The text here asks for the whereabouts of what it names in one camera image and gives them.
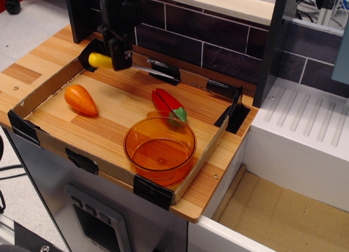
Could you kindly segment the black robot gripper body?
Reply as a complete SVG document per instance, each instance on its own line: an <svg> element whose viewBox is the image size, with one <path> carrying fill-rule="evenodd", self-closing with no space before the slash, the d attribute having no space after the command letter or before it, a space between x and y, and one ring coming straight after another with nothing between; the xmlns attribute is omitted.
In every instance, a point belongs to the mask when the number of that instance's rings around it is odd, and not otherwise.
<svg viewBox="0 0 349 252"><path fill-rule="evenodd" d="M134 28L142 21L142 0L99 0L100 15L102 19L102 34L107 54L108 42L111 38L131 38Z"/></svg>

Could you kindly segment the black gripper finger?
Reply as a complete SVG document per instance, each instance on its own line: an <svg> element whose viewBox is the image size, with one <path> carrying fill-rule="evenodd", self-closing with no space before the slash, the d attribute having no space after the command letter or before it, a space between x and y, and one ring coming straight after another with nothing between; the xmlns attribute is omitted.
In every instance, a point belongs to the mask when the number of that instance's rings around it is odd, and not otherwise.
<svg viewBox="0 0 349 252"><path fill-rule="evenodd" d="M131 68L133 64L133 47L128 37L111 38L108 42L112 66L115 71Z"/></svg>

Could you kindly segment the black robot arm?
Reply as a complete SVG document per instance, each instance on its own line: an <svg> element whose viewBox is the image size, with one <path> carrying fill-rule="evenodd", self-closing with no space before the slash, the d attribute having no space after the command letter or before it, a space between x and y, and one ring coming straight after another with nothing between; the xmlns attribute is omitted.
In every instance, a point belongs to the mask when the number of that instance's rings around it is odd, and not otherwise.
<svg viewBox="0 0 349 252"><path fill-rule="evenodd" d="M114 70L130 68L133 64L134 30L142 22L142 0L99 2L105 52L111 57Z"/></svg>

